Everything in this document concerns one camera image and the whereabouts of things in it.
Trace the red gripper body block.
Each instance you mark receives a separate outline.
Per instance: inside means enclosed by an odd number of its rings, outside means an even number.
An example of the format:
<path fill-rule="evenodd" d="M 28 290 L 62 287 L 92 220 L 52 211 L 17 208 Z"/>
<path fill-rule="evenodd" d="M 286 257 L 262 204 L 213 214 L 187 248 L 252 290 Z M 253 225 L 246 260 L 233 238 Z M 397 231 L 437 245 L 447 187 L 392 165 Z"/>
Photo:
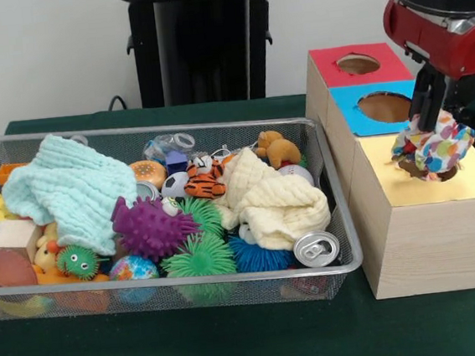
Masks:
<path fill-rule="evenodd" d="M 384 31 L 405 51 L 449 78 L 475 75 L 475 16 L 434 16 L 410 9 L 399 0 L 389 0 L 383 14 Z"/>

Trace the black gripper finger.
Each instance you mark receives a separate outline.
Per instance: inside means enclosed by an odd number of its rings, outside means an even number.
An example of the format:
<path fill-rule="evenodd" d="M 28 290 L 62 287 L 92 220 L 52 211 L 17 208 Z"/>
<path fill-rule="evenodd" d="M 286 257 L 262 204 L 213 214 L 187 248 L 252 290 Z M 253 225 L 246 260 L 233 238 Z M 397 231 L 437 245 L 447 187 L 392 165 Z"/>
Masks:
<path fill-rule="evenodd" d="M 416 76 L 408 115 L 410 121 L 417 121 L 418 130 L 435 130 L 446 90 L 445 75 L 431 64 L 424 64 Z"/>
<path fill-rule="evenodd" d="M 460 116 L 462 111 L 474 99 L 472 78 L 462 77 L 460 80 L 450 79 L 447 85 L 447 111 L 453 116 Z"/>

